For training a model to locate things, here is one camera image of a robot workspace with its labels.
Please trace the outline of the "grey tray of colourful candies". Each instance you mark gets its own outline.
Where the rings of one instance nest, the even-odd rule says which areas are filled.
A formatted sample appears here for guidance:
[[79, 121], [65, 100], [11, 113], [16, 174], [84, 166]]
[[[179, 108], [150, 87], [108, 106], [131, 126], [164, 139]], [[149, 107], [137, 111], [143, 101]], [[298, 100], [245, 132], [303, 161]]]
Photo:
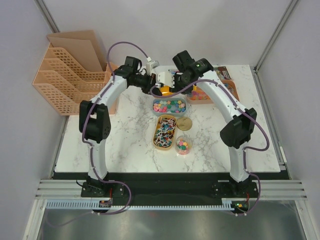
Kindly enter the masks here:
[[172, 115], [182, 117], [187, 112], [187, 104], [183, 98], [155, 98], [151, 106], [152, 112], [156, 116]]

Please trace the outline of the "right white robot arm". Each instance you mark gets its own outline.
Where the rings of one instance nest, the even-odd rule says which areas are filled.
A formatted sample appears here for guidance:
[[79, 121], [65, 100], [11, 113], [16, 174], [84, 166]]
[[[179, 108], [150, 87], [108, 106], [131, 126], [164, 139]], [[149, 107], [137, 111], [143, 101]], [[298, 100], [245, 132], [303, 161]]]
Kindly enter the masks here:
[[226, 125], [219, 134], [228, 147], [230, 159], [227, 191], [235, 197], [242, 196], [252, 182], [244, 163], [244, 148], [251, 140], [255, 127], [253, 121], [257, 118], [256, 110], [247, 109], [231, 94], [207, 59], [196, 61], [184, 50], [172, 60], [179, 71], [174, 77], [174, 88], [182, 90], [196, 85], [209, 96], [222, 114]]

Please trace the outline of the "clear glass jar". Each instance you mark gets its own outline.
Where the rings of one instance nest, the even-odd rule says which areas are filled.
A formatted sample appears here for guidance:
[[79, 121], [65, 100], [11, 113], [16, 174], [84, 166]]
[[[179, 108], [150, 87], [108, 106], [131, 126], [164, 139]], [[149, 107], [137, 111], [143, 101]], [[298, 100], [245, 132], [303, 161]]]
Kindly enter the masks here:
[[175, 141], [175, 150], [179, 155], [188, 155], [192, 149], [193, 141], [187, 135], [179, 136]]

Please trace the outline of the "pink tray of gummy candies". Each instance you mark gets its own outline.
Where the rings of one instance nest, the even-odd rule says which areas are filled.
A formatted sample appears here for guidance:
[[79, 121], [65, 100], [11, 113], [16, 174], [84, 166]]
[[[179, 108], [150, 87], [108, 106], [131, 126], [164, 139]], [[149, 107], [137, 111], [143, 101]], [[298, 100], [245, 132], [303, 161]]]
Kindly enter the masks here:
[[212, 104], [213, 101], [197, 86], [193, 86], [190, 94], [186, 95], [186, 101], [191, 105]]

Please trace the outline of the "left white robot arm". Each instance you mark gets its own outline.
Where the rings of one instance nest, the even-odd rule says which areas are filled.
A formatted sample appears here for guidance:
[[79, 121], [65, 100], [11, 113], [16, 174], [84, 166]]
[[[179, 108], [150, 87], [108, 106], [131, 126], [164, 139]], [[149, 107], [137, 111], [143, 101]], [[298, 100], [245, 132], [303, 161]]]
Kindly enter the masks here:
[[79, 105], [79, 131], [82, 142], [88, 145], [89, 150], [89, 171], [82, 185], [82, 197], [105, 197], [110, 191], [109, 183], [104, 181], [108, 175], [105, 146], [111, 132], [109, 109], [128, 87], [138, 87], [148, 94], [156, 83], [154, 68], [159, 63], [148, 57], [145, 73], [139, 69], [140, 64], [139, 59], [127, 56], [125, 63], [111, 73], [102, 90]]

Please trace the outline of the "yellow plastic scoop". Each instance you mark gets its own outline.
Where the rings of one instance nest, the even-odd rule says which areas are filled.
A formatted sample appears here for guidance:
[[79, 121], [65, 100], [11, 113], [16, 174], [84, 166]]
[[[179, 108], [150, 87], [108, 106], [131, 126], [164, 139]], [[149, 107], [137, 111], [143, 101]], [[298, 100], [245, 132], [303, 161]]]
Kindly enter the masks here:
[[171, 88], [167, 85], [164, 85], [163, 87], [160, 88], [162, 96], [170, 96], [173, 93], [171, 92]]

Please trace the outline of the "tan tray of lollipops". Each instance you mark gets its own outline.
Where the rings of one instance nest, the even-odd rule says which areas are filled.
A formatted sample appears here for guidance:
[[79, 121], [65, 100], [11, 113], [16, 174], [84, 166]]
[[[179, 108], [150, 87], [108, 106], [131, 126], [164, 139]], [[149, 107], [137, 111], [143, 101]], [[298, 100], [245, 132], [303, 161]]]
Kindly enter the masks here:
[[169, 114], [158, 117], [152, 143], [158, 150], [169, 150], [175, 143], [177, 119]]

